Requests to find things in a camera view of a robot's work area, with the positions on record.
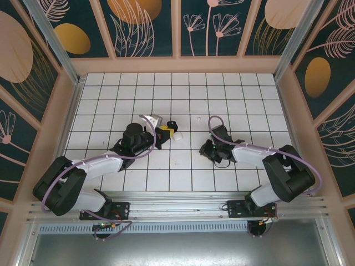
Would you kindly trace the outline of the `aluminium corner post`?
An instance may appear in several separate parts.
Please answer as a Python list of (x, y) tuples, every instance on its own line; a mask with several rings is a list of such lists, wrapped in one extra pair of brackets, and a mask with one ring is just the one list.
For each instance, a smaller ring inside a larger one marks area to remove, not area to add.
[(307, 33), (310, 31), (314, 20), (321, 12), (323, 3), (324, 0), (310, 0), (309, 4), (307, 5), (273, 72), (273, 77), (276, 84), (281, 80), (284, 72), (291, 62), (291, 59), (296, 54), (298, 47), (301, 45)]
[(49, 46), (52, 47), (54, 54), (59, 59), (63, 69), (66, 71), (71, 81), (73, 81), (75, 85), (79, 84), (80, 75), (75, 70), (75, 67), (69, 58), (69, 55), (64, 50), (64, 47), (62, 46), (59, 38), (57, 37), (54, 28), (52, 27), (49, 20), (46, 18), (38, 1), (23, 0), (23, 2), (27, 7), (29, 13), (32, 15), (34, 21), (38, 25), (40, 31), (46, 37)]

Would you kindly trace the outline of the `aluminium side rail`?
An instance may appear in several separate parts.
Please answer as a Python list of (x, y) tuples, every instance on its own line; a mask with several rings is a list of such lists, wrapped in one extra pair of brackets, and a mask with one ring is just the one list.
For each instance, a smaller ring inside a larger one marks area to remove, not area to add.
[(325, 251), (326, 261), (329, 266), (348, 266), (337, 230), (339, 215), (334, 209), (338, 203), (336, 184), (305, 100), (302, 93), (291, 81), (278, 83), (277, 89), (282, 108), (286, 113), (292, 144), (295, 145), (302, 158), (319, 171), (323, 180), (321, 188), (313, 195), (322, 197), (327, 210), (326, 215), (323, 214), (316, 218), (316, 226), (321, 246)]
[(15, 257), (9, 266), (31, 266), (40, 225), (60, 222), (60, 218), (53, 213), (42, 212), (32, 191), (52, 162), (64, 152), (83, 91), (83, 84), (83, 81), (74, 84), (67, 93), (63, 87), (53, 93), (53, 100), (50, 101), (46, 111), (39, 140), (34, 147), (34, 157), (31, 159), (28, 172), (29, 179), (24, 181), (21, 188), (21, 196), (24, 197), (18, 218), (22, 222), (22, 228), (18, 230), (21, 235), (18, 237)]

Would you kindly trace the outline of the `grey metal sheet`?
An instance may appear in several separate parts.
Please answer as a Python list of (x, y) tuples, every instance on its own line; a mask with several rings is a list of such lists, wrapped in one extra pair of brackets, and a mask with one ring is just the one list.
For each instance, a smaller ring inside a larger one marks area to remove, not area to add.
[(246, 232), (42, 235), (30, 266), (333, 266), (312, 220), (280, 221), (262, 237)]

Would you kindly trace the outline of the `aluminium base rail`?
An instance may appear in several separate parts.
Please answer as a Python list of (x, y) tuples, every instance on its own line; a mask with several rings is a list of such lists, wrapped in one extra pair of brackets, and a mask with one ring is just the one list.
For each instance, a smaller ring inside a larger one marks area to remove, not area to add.
[[(226, 220), (222, 206), (229, 200), (243, 200), (244, 192), (138, 192), (118, 191), (107, 194), (113, 202), (129, 203), (129, 220), (134, 222), (180, 222)], [(105, 198), (95, 191), (82, 192), (75, 206), (66, 214), (56, 216), (42, 212), (41, 202), (31, 202), (25, 212), (27, 222), (79, 222), (82, 210), (97, 211)], [(327, 217), (322, 197), (298, 196), (290, 203), (276, 206), (279, 219)]]

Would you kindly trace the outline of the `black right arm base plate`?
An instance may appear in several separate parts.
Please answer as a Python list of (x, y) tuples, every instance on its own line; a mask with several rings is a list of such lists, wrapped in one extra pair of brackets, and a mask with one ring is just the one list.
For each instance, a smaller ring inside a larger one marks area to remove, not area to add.
[(269, 203), (259, 207), (251, 202), (244, 200), (227, 201), (227, 212), (229, 218), (267, 218), (276, 217), (276, 204)]

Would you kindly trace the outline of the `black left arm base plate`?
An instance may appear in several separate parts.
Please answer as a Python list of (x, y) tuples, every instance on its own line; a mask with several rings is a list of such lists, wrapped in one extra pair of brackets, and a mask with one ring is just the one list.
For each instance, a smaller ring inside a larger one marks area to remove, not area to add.
[(130, 212), (129, 202), (112, 202), (105, 204), (98, 212), (93, 212), (95, 215), (109, 220), (128, 220)]

